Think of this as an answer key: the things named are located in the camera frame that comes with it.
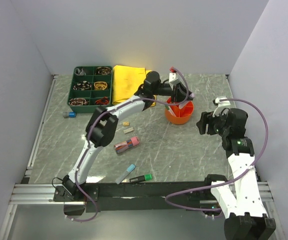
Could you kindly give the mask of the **orange round divided container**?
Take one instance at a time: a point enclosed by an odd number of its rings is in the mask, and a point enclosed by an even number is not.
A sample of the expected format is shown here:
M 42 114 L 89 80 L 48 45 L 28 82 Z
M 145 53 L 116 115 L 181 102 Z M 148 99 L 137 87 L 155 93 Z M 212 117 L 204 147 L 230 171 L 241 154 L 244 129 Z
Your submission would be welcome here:
M 176 114 L 176 116 L 172 116 L 165 108 L 165 116 L 167 118 L 167 120 L 169 122 L 171 122 L 172 124 L 175 124 L 175 125 L 184 125 L 186 124 L 193 112 L 194 112 L 194 104 L 192 101 L 190 101 L 183 109 L 180 109 L 178 106 L 180 104 L 177 103 L 176 105 L 172 105 L 171 108 L 172 110 L 174 111 L 174 113 Z

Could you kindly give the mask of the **beige eraser block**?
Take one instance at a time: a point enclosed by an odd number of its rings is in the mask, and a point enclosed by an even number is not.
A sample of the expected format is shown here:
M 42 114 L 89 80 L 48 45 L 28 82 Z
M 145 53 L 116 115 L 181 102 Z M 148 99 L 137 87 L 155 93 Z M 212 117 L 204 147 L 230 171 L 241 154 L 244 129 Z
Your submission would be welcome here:
M 128 133 L 131 133 L 133 131 L 134 131 L 133 127 L 130 127 L 130 128 L 127 128 L 127 129 L 123 130 L 124 134 L 128 134 Z

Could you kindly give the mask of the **clear tube blue cap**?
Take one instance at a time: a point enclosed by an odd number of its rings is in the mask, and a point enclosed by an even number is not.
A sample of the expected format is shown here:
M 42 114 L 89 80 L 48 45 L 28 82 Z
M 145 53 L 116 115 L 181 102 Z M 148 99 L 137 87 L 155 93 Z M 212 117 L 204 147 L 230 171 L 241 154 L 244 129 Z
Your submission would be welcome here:
M 134 169 L 136 166 L 131 164 L 127 167 L 127 169 L 115 180 L 116 184 L 120 184 Z

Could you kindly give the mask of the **black green highlighter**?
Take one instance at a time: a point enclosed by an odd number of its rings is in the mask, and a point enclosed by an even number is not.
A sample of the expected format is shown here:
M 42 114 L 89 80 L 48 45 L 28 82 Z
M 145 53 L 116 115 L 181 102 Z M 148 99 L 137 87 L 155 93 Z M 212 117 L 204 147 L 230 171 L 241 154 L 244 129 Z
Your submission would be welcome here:
M 152 174 L 145 174 L 129 179 L 129 183 L 141 183 L 152 180 Z

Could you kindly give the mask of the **dark blue pen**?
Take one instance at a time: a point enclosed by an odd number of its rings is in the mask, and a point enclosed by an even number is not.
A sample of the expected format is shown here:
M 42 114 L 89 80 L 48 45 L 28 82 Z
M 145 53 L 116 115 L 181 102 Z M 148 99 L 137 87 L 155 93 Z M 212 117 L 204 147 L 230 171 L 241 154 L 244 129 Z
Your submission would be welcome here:
M 174 113 L 174 111 L 172 110 L 171 106 L 169 105 L 165 105 L 166 110 L 174 117 L 176 117 L 176 114 Z

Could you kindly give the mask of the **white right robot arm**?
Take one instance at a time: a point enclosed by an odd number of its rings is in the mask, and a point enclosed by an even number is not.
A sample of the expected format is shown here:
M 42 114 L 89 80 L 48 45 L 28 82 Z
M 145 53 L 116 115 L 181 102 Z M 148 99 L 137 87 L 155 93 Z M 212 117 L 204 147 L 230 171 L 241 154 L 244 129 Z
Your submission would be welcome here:
M 200 134 L 219 135 L 232 170 L 235 191 L 221 177 L 211 178 L 203 187 L 204 196 L 216 198 L 225 216 L 224 234 L 228 240 L 267 240 L 276 229 L 267 215 L 254 169 L 254 148 L 245 136 L 247 112 L 224 108 L 219 114 L 204 111 L 197 127 Z

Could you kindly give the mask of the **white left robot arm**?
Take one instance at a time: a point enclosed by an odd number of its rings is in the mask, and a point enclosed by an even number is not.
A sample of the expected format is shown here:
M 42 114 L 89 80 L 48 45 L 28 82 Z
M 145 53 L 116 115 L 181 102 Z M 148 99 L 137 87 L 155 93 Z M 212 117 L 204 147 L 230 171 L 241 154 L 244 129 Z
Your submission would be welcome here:
M 84 194 L 81 186 L 100 151 L 114 139 L 117 125 L 125 118 L 145 111 L 153 102 L 174 106 L 192 101 L 195 95 L 180 72 L 170 73 L 167 82 L 162 82 L 156 71 L 146 75 L 137 91 L 126 101 L 111 107 L 99 106 L 86 126 L 86 140 L 72 170 L 63 177 L 62 186 L 67 197 L 78 201 Z

